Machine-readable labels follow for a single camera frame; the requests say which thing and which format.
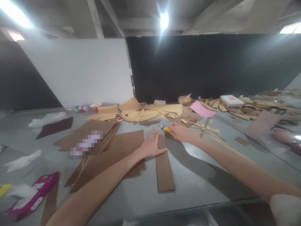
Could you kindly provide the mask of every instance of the paper cup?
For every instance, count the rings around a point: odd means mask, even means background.
[[[95,111],[95,112],[98,112],[97,107],[101,107],[101,106],[102,106],[102,103],[90,105],[90,107],[92,108],[92,110]]]

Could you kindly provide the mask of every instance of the black wall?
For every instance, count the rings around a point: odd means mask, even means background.
[[[17,42],[0,42],[0,109],[62,105]]]
[[[301,35],[128,37],[139,102],[255,95],[301,72]]]

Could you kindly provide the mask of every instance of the sleeve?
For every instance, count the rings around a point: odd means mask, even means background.
[[[301,225],[300,198],[286,194],[276,194],[271,198],[270,207],[277,226]]]

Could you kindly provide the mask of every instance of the pink box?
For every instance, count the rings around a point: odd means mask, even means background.
[[[59,172],[55,172],[49,175],[41,176],[32,187],[37,189],[37,193],[32,198],[20,199],[13,204],[6,212],[6,215],[13,215],[16,217],[16,221],[22,220],[24,217],[32,214],[52,186],[59,178]]]

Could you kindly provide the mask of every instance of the table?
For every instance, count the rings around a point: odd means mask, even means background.
[[[35,140],[39,129],[29,128],[32,119],[43,118],[46,113],[60,112],[64,109],[44,109],[19,111],[0,120],[0,142],[9,146],[6,152],[0,154],[0,183],[26,183],[32,185],[38,177],[61,172],[58,206],[62,205],[71,195],[65,182],[77,167],[79,160],[68,160],[65,152],[59,152],[59,147],[53,143],[70,133],[69,130],[53,134],[48,137]],[[73,116],[72,128],[74,130],[85,123],[92,113],[67,112]],[[218,112],[210,119],[209,126],[218,128],[220,136],[234,149],[241,152],[271,174],[280,179],[301,187],[300,158],[291,151],[268,150],[270,146],[283,148],[278,142],[271,140],[268,145],[262,146],[260,142],[249,140],[248,147],[241,145],[234,139],[240,136],[247,139],[240,130],[243,130],[250,122],[241,119],[237,124],[229,117],[229,113]],[[143,129],[145,137],[153,128],[160,125],[167,126],[168,120],[161,119],[158,124],[150,127],[123,121],[117,134]],[[176,191],[170,193],[158,193],[156,179],[156,163],[154,158],[148,158],[147,170],[136,178],[123,180],[112,192],[110,197],[99,208],[88,225],[100,225],[113,223],[120,219],[139,219],[156,216],[158,214],[172,213],[176,211],[191,210],[193,208],[206,208],[238,202],[252,202],[257,198],[249,188],[242,185],[236,178],[223,170],[210,156],[190,144],[183,145],[177,141],[166,139],[169,148],[169,159],[176,184]],[[14,172],[6,173],[4,164],[19,157],[30,155],[41,149],[39,158],[26,167]],[[11,198],[1,200],[2,209],[14,203]],[[43,201],[37,210],[16,225],[39,225],[45,202]]]

